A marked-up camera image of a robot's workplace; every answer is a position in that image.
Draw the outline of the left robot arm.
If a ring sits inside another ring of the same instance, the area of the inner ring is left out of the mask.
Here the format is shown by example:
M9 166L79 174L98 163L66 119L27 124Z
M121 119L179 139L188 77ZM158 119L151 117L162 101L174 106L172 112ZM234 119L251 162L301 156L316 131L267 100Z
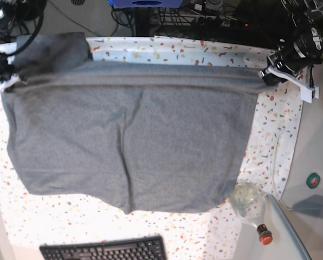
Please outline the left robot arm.
M322 63L323 54L323 1L282 1L291 14L295 32L277 52L267 57L267 67L260 71L268 86L286 80L269 69L296 77L309 66Z

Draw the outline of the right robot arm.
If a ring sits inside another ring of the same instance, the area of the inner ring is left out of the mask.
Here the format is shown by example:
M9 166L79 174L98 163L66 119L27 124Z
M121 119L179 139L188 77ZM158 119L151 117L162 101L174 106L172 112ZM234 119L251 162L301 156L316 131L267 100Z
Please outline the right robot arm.
M47 1L0 1L0 41L12 39L13 29L24 25L26 21L37 21L33 33L16 51L0 52L0 81L13 72L12 67L8 65L8 57L27 49L40 32L46 5Z

